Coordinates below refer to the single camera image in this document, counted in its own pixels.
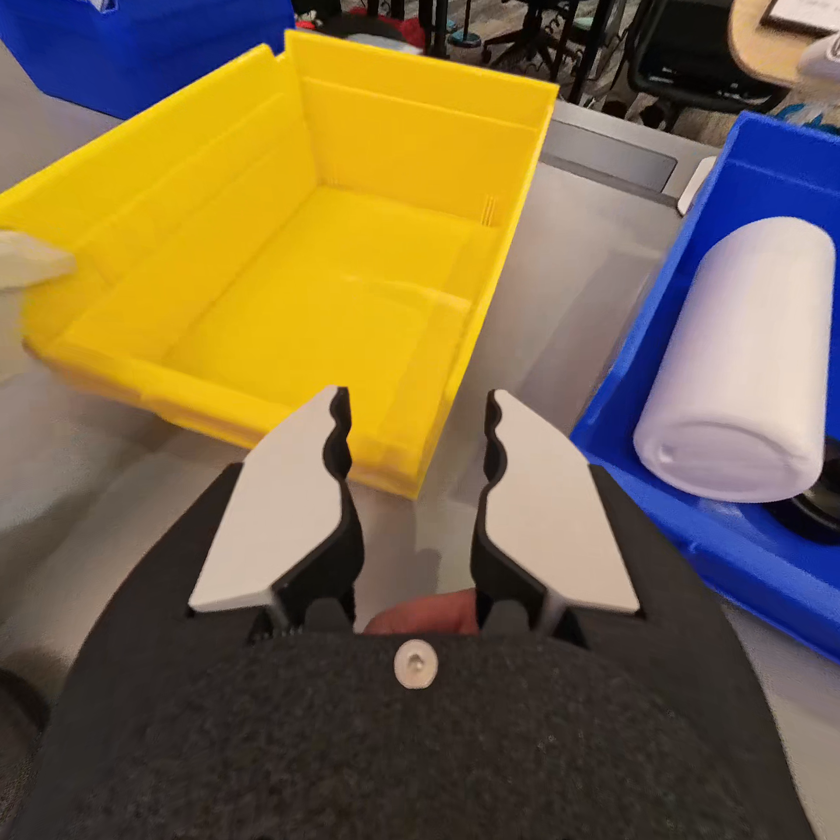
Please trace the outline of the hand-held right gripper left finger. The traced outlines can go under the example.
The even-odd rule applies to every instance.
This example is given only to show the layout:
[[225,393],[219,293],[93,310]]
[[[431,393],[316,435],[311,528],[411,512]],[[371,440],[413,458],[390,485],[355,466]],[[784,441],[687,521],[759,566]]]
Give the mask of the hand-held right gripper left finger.
[[245,457],[188,605],[209,614],[260,608],[302,627],[315,602],[354,622],[364,537],[348,487],[350,392],[330,385]]

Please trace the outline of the white plastic bottle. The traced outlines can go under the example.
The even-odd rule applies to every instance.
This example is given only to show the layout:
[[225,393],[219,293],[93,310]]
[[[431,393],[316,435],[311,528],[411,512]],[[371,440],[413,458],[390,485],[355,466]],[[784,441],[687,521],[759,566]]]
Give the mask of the white plastic bottle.
[[798,217],[745,224],[708,250],[633,433],[648,471],[737,503],[816,483],[835,267],[832,237]]

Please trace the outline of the person's right hand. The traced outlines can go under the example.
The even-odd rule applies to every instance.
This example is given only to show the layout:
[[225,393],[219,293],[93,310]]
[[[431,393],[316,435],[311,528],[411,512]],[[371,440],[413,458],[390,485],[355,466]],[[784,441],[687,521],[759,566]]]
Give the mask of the person's right hand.
[[402,602],[374,616],[364,628],[369,635],[476,635],[479,632],[476,590],[468,588]]

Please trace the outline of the red bag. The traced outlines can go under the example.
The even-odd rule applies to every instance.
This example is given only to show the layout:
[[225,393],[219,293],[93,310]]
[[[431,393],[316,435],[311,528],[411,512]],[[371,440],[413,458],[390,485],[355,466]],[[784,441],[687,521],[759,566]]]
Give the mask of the red bag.
[[336,39],[394,49],[410,55],[426,53],[426,31],[418,17],[404,18],[380,13],[380,2],[344,8],[340,1],[291,1],[298,29],[311,30]]

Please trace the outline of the blue plastic bin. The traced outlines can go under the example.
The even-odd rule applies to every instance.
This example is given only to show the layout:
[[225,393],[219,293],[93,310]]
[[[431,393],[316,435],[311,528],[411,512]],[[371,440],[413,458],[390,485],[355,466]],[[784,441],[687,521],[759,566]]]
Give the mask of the blue plastic bin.
[[812,542],[779,524],[766,503],[697,497],[658,479],[639,460],[634,430],[698,265],[735,229],[766,217],[798,217],[833,239],[836,267],[825,436],[838,439],[838,175],[818,185],[827,140],[753,123],[723,148],[659,271],[612,368],[572,433],[655,523],[686,552],[709,586],[734,604],[838,662],[838,545]]
[[277,54],[288,1],[2,1],[1,36],[37,89],[128,119],[251,49]]

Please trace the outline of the printed instruction sheet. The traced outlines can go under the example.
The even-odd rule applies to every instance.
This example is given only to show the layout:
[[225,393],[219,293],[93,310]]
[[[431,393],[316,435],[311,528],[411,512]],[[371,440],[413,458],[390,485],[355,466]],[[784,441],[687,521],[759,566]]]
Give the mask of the printed instruction sheet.
[[772,1],[762,25],[799,35],[825,37],[839,32],[838,1]]

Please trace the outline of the yellow plastic bin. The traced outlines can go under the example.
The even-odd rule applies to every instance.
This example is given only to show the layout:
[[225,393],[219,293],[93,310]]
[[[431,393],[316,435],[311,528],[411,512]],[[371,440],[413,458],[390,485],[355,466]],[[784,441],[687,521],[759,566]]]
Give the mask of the yellow plastic bin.
[[347,387],[351,478],[415,499],[558,93],[288,30],[2,194],[3,230],[77,262],[25,293],[24,346],[247,448]]

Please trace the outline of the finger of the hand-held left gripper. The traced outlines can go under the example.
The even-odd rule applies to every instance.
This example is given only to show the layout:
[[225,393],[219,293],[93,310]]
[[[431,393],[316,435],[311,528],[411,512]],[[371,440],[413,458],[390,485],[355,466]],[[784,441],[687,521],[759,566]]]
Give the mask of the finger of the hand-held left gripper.
[[71,253],[25,233],[1,231],[1,382],[27,366],[22,328],[25,291],[75,270]]

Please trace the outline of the instruction sheet on stand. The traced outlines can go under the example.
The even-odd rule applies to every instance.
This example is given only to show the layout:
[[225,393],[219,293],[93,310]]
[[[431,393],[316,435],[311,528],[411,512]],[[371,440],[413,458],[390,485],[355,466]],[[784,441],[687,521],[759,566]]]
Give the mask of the instruction sheet on stand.
[[[728,42],[733,58],[751,77],[800,96],[798,102],[814,103],[824,113],[838,112],[839,34],[825,37],[794,34],[762,25],[760,19],[770,2],[737,1],[729,14]],[[724,149],[735,142],[738,130],[749,124],[770,129],[771,138],[789,134],[808,140],[827,140],[835,149],[832,162],[819,164],[816,183],[828,185],[830,175],[838,175],[838,136],[795,126],[753,112],[738,117]]]

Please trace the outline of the blue round floor base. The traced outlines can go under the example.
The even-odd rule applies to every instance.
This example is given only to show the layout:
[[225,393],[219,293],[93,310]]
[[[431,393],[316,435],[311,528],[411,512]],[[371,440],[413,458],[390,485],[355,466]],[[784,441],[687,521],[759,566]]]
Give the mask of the blue round floor base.
[[774,117],[785,123],[839,136],[839,127],[826,121],[821,107],[814,103],[797,102],[785,105]]

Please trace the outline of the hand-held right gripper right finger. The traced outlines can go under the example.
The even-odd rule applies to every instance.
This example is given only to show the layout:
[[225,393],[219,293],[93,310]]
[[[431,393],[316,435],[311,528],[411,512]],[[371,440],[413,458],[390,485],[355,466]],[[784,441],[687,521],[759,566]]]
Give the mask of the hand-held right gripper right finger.
[[470,547],[478,622],[552,634],[583,607],[635,616],[631,576],[592,467],[556,427],[508,391],[490,391],[486,484]]

